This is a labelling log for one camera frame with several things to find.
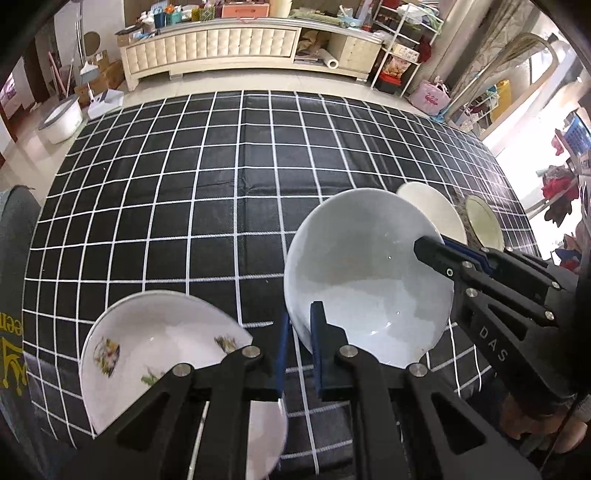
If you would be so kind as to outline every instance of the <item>pink bag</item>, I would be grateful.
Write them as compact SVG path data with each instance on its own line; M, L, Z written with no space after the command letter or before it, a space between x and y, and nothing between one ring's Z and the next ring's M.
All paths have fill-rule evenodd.
M450 98L444 84L433 85L427 80L421 80L417 89L410 96L409 101L420 111L434 116L448 106Z

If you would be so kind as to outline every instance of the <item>white paper roll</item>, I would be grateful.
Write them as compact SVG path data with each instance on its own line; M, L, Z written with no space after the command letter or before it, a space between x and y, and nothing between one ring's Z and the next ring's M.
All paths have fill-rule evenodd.
M322 59L324 64L331 70L339 68L339 62L325 49L321 48L318 50L318 56Z

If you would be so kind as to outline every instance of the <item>table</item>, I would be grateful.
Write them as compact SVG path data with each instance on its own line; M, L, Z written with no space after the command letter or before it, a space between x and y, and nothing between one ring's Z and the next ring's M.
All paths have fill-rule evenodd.
M505 242L539 255L527 217L476 138L334 96L242 91L145 103L89 123L54 180L24 291L24 350L40 426L76 447L94 436L78 381L98 316L132 293L200 297L252 330L284 312L290 242L320 202L351 188L423 181L452 202L482 196ZM469 395L490 366L456 325L423 359ZM348 406L321 403L311 356L290 338L281 472L349 465Z

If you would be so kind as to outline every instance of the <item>bowl rim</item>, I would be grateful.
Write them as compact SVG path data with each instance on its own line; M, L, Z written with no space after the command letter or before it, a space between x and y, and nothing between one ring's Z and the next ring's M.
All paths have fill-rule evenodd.
M442 194L439 190L437 190L434 187L431 187L428 183L423 183L422 181L408 181L408 182L405 182L402 185L400 185L400 187L398 187L398 190L396 190L396 195L399 195L399 196L402 197L402 195L400 195L400 193L399 193L401 190L404 192L404 190L415 189L415 188L422 189L425 193L429 192L429 193L433 194L438 199L443 199L444 200L444 205L446 207L448 207L448 206L451 207L450 212L451 211L454 212L454 214L455 214L454 217L457 219L457 225L456 226L459 227L459 231L461 231L461 233L462 233L462 238L461 239L458 239L458 238L453 238L453 239L456 240L456 241L459 241L459 242L463 243L464 245L467 245L468 244L468 237L467 237L467 234L466 234L466 229L465 229L464 224L462 222L462 218L460 217L460 214L457 212L457 210L454 207L453 203L450 202L450 200L448 198L446 198L445 195ZM402 198L404 200L406 200L407 202L412 203L410 200L407 200L404 197L402 197ZM433 221L431 221L430 218L427 218L427 220L429 220L435 226L435 228L437 228L437 225L435 225L435 223Z
M311 343L309 344L309 337L311 337L311 332L309 332L306 329L306 327L304 325L304 322L300 322L300 321L294 322L293 319L292 319L292 317L291 317L291 313L290 313L290 310L294 311L294 309L292 308L293 307L293 301L294 300L289 299L288 298L288 295L287 295L288 285L291 284L291 275L287 275L287 270L288 270L288 268L290 270L293 269L294 268L293 263L295 262L295 260L294 260L294 255L295 254L292 253L293 250L292 250L291 247L293 247L293 245L296 244L296 240L298 239L298 237L303 235L303 233L302 233L302 231L304 230L303 227L304 227L304 225L307 222L310 221L310 218L312 217L312 214L314 212L316 212L317 210L320 211L320 209L324 205L332 202L336 198L344 197L344 196L348 196L348 195L352 195L352 194L356 194L355 192L375 192L377 194L381 194L381 195L384 195L384 196L394 197L394 198L398 199L397 201L407 203L413 209L415 209L419 215L421 215L421 216L423 216L425 218L425 220L427 221L427 223L429 223L429 225L431 225L433 227L435 238L437 238L440 243L443 243L443 238L441 237L441 234L439 233L439 231L437 230L437 228L433 225L432 221L429 220L429 218L427 218L427 216L423 212L421 212L421 210L418 209L418 207L415 207L408 200L403 199L400 195L398 195L398 194L396 194L394 192L391 192L389 190L374 189L374 188L371 188L371 187L363 187L363 188L360 188L360 189L350 189L350 190L345 190L344 192L337 193L336 195L333 195L332 197L330 197L327 200L325 200L324 202L318 204L306 216L306 218L304 219L304 221L301 223L301 225L296 230L296 233L294 235L294 238L291 240L290 250L287 252L287 257L285 259L285 267L283 269L283 298L284 298L284 301L285 301L285 306L286 306L286 309L287 309L287 314L290 317L291 324L293 325L293 328L295 329L295 332L297 333L298 338L304 344L304 346L306 347L306 349L308 349L310 352L312 352L312 348L311 348L312 345L311 345ZM435 346L435 343L433 345L431 345L429 347L429 349L433 348L434 346Z
M90 330L88 331L88 335L86 335L86 339L84 340L84 345L82 347L82 351L80 353L80 360L78 363L78 380L80 382L80 396L82 396L82 403L84 404L84 408L86 410L86 414L88 415L88 419L92 424L92 415L90 413L90 410L88 409L88 405L86 402L86 399L88 398L88 395L84 394L84 384L82 381L82 370L83 370L83 364L84 364L84 357L85 357L85 353L86 350L88 349L88 344L90 343L90 337L95 333L95 330L98 328L99 323L101 322L102 319L104 319L109 313L111 313L113 310L115 310L116 308L120 307L121 305L123 305L124 303L127 303L129 301L134 301L139 297L148 297L148 296L162 296L162 295L166 295L169 297L177 297L177 298L184 298L184 299L189 299L190 301L195 301L196 303L202 304L204 306L207 306L209 308L213 308L216 309L220 314L226 316L228 318L228 320L232 321L232 323L236 323L237 326L239 326L240 328L243 328L242 325L240 325L238 322L235 322L234 319L232 317L230 317L226 312L218 309L216 306L206 302L205 300L202 300L198 297L194 297L192 295L187 295L185 293L180 293L179 291L173 291L173 290L144 290L144 291L139 291L136 293L132 293L131 295L128 295L126 297L123 297L120 300L117 300L113 305L109 306L103 313L100 314L100 316L96 319L96 321L94 322L94 324L92 325L92 327L90 327ZM246 334L248 334L251 337L251 341L252 341L252 335L248 332L248 330L244 329L244 331L246 332Z
M472 228L472 231L474 231L474 235L476 235L476 238L478 239L478 241L481 244L482 244L482 240L480 240L480 238L478 237L478 233L476 232L476 229L474 228L474 225L473 225L472 220L470 218L470 214L468 213L468 207L467 207L468 201L477 203L486 212L486 214L489 216L489 218L491 220L490 224L493 227L493 229L495 230L495 236L496 236L496 240L497 240L496 245L484 245L484 246L490 247L490 248L496 248L497 250L503 251L503 249L505 248L505 237L503 235L503 229L501 228L501 224L499 223L499 219L495 215L495 212L493 212L491 206L488 204L488 202L484 198L482 198L478 195L468 195L466 197L466 200L464 201L464 205L465 205L465 209L466 209L466 218L468 219L468 222L470 223L470 227Z

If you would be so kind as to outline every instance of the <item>cable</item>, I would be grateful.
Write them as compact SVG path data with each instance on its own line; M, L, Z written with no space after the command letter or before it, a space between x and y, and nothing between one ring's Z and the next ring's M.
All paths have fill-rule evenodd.
M568 412L564 416L562 423L560 424L560 427L558 427L558 430L556 431L556 434L554 435L554 438L552 439L552 443L550 444L550 448L548 448L548 453L546 453L546 456L544 457L544 461L542 462L542 465L540 466L540 473L542 473L542 470L544 469L546 462L548 462L550 455L552 455L552 452L554 451L554 448L556 447L556 443L558 442L558 438L560 437L560 434L564 430L564 427L566 427L566 424L569 422L570 418L573 416L574 411L577 408L579 408L579 405L581 405L581 403L583 402L583 400L585 399L586 396L587 396L586 393L578 393L577 397L574 399L573 404L570 406Z

